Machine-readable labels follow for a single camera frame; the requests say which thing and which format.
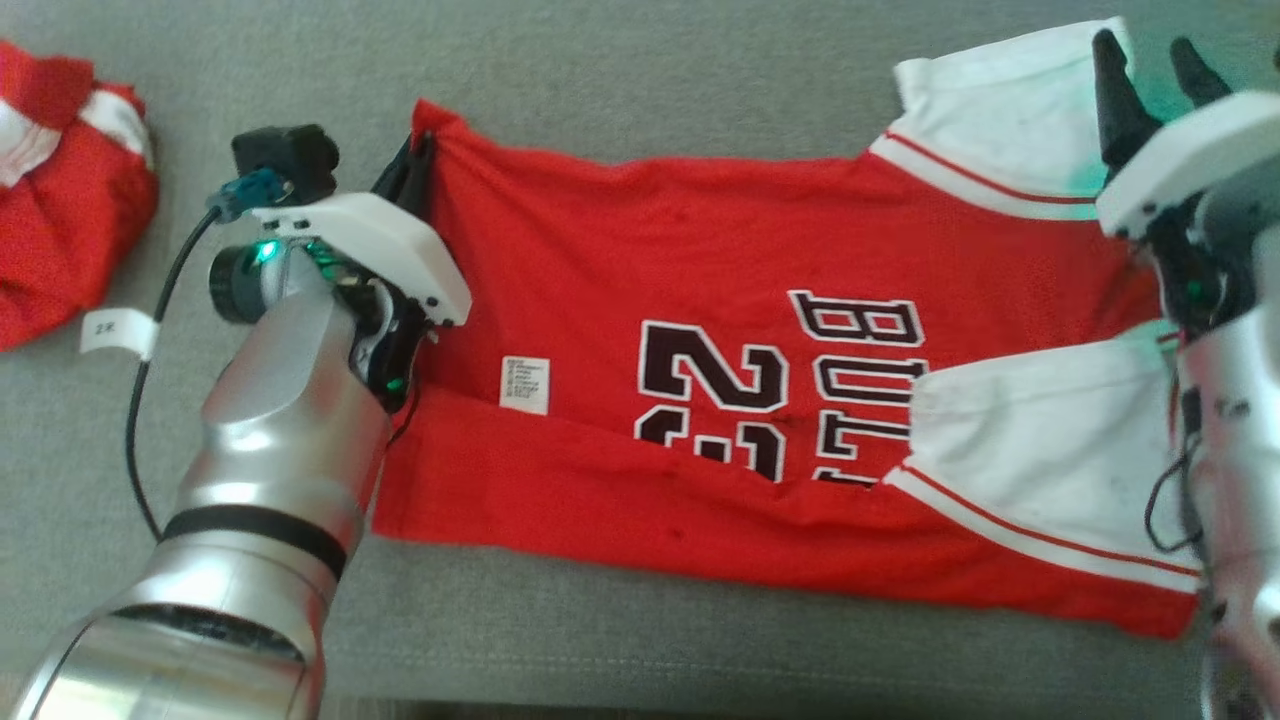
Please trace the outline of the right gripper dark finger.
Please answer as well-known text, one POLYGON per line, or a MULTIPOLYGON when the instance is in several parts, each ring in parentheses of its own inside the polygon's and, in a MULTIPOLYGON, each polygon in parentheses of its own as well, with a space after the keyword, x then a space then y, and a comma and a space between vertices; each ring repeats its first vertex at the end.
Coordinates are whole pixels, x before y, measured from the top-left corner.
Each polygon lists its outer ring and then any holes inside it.
POLYGON ((1189 38, 1174 38, 1170 61, 1176 82, 1193 106, 1208 106, 1233 94, 1228 82, 1213 70, 1189 38))
POLYGON ((1161 129, 1126 73, 1128 58, 1111 29, 1092 38, 1094 105, 1100 154, 1108 170, 1121 170, 1161 129))

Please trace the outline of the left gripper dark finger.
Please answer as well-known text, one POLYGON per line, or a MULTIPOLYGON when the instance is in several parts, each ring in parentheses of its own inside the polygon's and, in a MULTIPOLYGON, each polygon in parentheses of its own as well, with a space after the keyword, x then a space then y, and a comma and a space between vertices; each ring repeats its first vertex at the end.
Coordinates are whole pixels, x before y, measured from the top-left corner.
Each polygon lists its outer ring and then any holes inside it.
POLYGON ((372 184, 372 193, 397 206, 422 206, 426 199, 426 137, 411 136, 372 184))
POLYGON ((421 133, 412 146, 412 211, 424 223, 429 223, 431 217, 435 155, 435 135, 421 133))

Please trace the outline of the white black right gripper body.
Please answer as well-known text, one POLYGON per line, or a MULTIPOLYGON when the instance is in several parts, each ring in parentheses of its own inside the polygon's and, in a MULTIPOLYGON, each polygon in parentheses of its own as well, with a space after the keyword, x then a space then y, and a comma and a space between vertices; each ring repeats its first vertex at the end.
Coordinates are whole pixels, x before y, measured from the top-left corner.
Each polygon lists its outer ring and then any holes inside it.
POLYGON ((1279 96, 1238 92, 1155 132, 1097 197, 1110 237, 1142 240, 1156 218, 1185 201, 1204 231, 1277 217, 1279 96))

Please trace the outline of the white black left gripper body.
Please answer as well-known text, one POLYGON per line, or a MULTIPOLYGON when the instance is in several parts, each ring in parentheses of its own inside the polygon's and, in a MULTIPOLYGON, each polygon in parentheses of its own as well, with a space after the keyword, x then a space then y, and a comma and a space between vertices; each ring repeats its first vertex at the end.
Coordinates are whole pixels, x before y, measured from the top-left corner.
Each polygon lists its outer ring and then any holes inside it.
POLYGON ((301 206, 256 208, 268 233, 316 238, 420 302, 438 325, 465 325, 474 299, 443 238, 375 193, 335 193, 301 206))

